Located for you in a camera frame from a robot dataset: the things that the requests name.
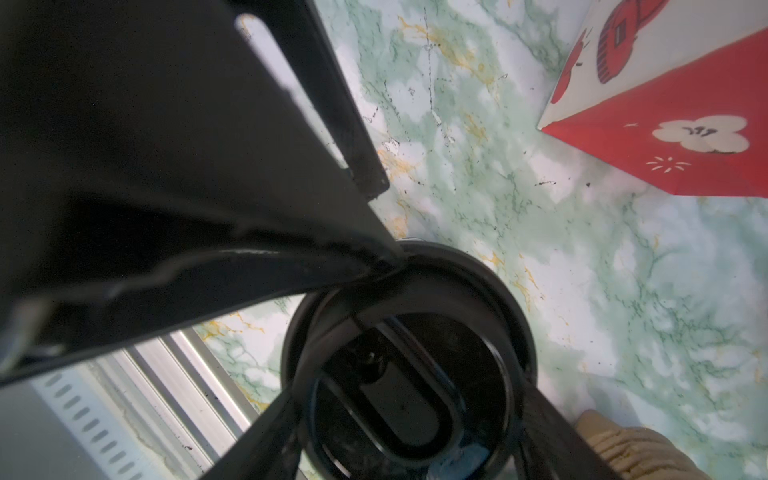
red paper bag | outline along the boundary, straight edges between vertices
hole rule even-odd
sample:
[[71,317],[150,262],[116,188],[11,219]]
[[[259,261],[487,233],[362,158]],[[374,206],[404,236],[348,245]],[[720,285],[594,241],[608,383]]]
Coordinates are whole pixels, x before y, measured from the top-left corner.
[[538,127],[671,194],[768,197],[768,2],[594,2]]

metal grate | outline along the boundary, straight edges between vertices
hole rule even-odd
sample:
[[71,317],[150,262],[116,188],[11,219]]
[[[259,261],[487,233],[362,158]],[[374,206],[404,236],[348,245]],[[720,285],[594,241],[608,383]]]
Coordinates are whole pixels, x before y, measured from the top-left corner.
[[31,384],[107,478],[140,480],[145,478],[147,467],[152,470],[131,433],[84,381],[76,367],[34,379]]

beige cloth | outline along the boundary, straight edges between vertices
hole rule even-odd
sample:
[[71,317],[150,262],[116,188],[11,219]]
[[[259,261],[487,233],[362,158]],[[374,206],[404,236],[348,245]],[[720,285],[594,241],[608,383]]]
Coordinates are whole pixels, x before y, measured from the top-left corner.
[[624,480],[711,480],[667,437],[642,427],[621,428],[594,410],[576,431]]

